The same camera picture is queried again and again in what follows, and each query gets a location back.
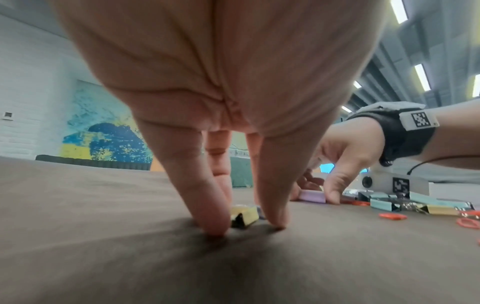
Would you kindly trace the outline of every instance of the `ceiling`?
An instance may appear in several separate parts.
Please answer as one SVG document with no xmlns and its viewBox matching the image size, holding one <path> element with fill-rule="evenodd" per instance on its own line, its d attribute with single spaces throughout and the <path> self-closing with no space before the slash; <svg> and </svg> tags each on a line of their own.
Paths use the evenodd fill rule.
<svg viewBox="0 0 480 304">
<path fill-rule="evenodd" d="M 480 73 L 480 0 L 403 0 L 408 20 L 393 10 L 372 60 L 347 107 L 377 101 L 412 101 L 430 108 L 472 98 Z M 66 37 L 45 0 L 0 0 L 0 14 Z M 431 90 L 425 92 L 414 66 L 423 64 Z"/>
</svg>

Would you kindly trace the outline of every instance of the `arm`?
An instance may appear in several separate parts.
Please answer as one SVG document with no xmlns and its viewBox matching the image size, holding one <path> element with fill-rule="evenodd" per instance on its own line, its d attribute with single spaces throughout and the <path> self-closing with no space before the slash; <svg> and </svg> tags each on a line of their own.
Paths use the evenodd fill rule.
<svg viewBox="0 0 480 304">
<path fill-rule="evenodd" d="M 422 154 L 414 159 L 431 161 L 455 155 L 478 155 L 478 158 L 453 158 L 434 162 L 438 165 L 480 169 L 480 99 L 434 109 L 440 126 Z"/>
</svg>

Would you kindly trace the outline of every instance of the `brown table surface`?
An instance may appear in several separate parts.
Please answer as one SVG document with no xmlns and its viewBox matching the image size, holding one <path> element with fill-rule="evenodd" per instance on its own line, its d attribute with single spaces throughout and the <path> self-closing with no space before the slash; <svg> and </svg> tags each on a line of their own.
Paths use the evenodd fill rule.
<svg viewBox="0 0 480 304">
<path fill-rule="evenodd" d="M 0 158 L 0 303 L 478 303 L 480 230 L 291 203 L 208 239 L 154 172 Z M 234 201 L 252 204 L 251 189 Z"/>
</svg>

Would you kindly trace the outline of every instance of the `hand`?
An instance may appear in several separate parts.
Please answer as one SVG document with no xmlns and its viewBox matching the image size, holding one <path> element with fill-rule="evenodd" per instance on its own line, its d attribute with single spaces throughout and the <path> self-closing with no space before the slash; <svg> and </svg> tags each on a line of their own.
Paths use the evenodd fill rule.
<svg viewBox="0 0 480 304">
<path fill-rule="evenodd" d="M 230 226 L 231 131 L 247 134 L 255 197 L 285 227 L 292 185 L 349 99 L 387 3 L 51 2 L 96 77 L 130 107 L 194 219 L 216 235 Z"/>
<path fill-rule="evenodd" d="M 291 200 L 297 200 L 300 189 L 317 190 L 323 185 L 328 203 L 340 204 L 343 191 L 358 176 L 362 169 L 374 165 L 380 159 L 385 146 L 385 137 L 380 124 L 372 118 L 359 117 L 332 125 L 322 137 L 315 154 L 313 166 L 334 163 L 335 168 L 323 182 L 313 178 L 311 170 L 299 179 L 291 192 Z"/>
</svg>

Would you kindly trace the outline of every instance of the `painting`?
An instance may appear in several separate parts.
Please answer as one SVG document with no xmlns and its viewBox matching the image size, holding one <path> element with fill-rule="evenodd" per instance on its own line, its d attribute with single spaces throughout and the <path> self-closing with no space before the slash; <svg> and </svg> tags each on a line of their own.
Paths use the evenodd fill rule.
<svg viewBox="0 0 480 304">
<path fill-rule="evenodd" d="M 61 157 L 151 163 L 129 108 L 105 88 L 78 81 Z"/>
</svg>

